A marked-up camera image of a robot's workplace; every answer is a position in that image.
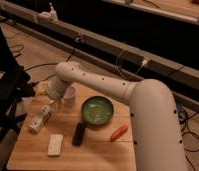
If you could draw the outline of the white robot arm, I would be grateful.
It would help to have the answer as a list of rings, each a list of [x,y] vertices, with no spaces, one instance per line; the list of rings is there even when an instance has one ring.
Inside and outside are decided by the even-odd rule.
[[[60,100],[74,82],[130,108],[138,171],[188,171],[176,103],[164,83],[155,79],[116,79],[86,72],[76,62],[61,62],[47,88],[48,97]]]

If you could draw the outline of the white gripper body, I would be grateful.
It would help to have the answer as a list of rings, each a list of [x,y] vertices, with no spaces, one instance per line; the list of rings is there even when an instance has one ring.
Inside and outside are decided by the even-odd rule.
[[[71,84],[72,82],[70,81],[62,81],[59,78],[54,78],[49,83],[46,93],[51,100],[58,101],[64,96],[67,88]]]

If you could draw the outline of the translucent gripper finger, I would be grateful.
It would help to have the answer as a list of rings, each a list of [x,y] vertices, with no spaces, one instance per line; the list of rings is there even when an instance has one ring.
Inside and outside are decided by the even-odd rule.
[[[60,100],[58,100],[58,101],[52,100],[52,101],[50,102],[50,106],[51,106],[52,111],[53,111],[54,113],[59,113],[59,112],[60,112],[60,110],[61,110],[61,105],[62,105],[62,102],[61,102]]]

